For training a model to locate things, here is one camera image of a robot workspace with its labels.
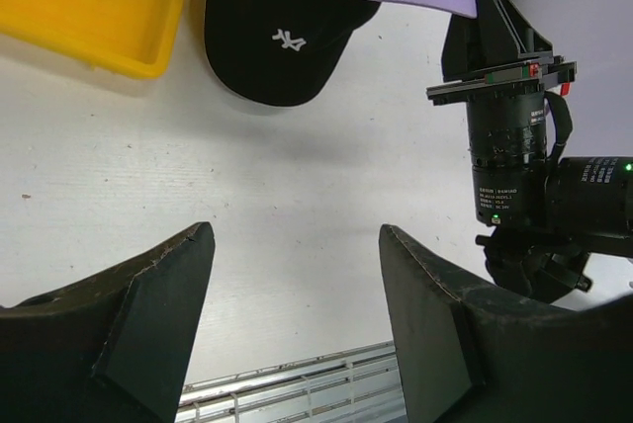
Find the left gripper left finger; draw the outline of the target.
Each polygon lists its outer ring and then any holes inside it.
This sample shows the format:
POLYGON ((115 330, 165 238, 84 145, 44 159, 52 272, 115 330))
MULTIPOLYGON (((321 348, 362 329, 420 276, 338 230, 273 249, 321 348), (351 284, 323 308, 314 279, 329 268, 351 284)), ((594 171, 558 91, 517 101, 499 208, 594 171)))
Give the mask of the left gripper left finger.
POLYGON ((5 422, 171 422, 216 242, 195 223, 148 251, 1 311, 5 422))

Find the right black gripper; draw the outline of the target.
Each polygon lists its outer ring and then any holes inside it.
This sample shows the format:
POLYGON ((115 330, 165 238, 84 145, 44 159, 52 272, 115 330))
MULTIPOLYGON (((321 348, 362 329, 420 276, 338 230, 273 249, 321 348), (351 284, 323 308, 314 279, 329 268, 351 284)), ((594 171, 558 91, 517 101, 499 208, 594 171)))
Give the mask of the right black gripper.
POLYGON ((532 59, 552 55, 553 46, 511 0, 476 5, 476 20, 451 16, 441 55, 447 82, 426 95, 435 106, 466 105, 477 220, 543 227, 547 178, 573 130, 552 89, 574 82, 577 64, 532 59))

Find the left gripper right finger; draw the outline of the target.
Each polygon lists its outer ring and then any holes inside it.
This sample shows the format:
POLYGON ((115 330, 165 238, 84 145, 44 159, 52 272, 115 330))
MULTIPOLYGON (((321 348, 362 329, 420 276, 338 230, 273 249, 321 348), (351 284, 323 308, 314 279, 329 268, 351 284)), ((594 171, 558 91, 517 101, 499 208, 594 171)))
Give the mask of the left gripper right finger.
POLYGON ((545 304, 391 224, 379 254, 409 421, 631 420, 631 296, 580 311, 545 304))

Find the black baseball cap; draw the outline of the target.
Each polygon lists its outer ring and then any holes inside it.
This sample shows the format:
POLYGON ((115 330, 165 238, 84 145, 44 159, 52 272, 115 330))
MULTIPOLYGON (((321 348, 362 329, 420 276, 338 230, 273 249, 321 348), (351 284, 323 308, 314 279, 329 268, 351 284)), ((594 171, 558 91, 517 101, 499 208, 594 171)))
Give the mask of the black baseball cap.
POLYGON ((206 57, 236 95, 300 106, 320 93, 354 32, 379 8, 367 0, 206 0, 206 57))

